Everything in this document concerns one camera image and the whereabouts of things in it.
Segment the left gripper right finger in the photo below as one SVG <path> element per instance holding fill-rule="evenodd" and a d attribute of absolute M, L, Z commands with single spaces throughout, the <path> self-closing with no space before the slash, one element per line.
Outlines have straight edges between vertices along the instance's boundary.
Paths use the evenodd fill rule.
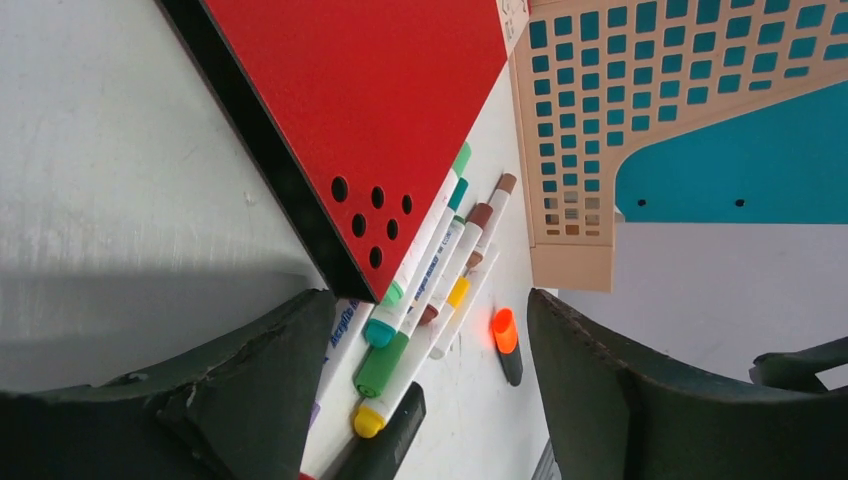
<path fill-rule="evenodd" d="M 843 479 L 847 391 L 724 377 L 527 299 L 533 362 L 566 479 Z"/>

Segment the red folder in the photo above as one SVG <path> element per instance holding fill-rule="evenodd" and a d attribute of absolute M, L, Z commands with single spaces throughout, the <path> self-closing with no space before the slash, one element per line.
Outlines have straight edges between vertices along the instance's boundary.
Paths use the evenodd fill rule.
<path fill-rule="evenodd" d="M 382 301 L 525 1 L 164 1 L 329 289 Z"/>

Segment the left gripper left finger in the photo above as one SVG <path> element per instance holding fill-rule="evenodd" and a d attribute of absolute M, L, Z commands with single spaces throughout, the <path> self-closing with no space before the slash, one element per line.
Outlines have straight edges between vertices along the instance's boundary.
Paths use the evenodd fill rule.
<path fill-rule="evenodd" d="M 295 479 L 335 316 L 307 289 L 100 386 L 1 395 L 5 479 Z"/>

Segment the teal folder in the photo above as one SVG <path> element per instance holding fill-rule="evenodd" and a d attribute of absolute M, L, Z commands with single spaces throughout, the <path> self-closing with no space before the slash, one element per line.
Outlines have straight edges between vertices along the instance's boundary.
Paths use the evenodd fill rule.
<path fill-rule="evenodd" d="M 845 222 L 847 77 L 637 150 L 615 200 L 633 222 Z"/>

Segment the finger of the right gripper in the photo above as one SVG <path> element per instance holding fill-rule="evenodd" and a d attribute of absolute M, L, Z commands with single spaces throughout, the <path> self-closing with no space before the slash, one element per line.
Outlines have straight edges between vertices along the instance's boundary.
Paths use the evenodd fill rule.
<path fill-rule="evenodd" d="M 828 391 L 817 374 L 847 364 L 847 338 L 794 352 L 770 352 L 756 357 L 751 381 L 791 391 Z"/>

